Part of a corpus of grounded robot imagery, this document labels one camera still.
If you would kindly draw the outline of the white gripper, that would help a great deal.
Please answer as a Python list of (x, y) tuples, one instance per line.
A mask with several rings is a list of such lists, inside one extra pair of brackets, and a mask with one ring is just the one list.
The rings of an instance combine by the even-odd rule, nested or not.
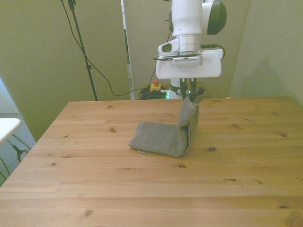
[(190, 95), (196, 93), (195, 78), (218, 77), (222, 73), (222, 49), (205, 50), (196, 56), (161, 56), (156, 62), (159, 79), (180, 79), (183, 98), (187, 96), (187, 80), (190, 79)]

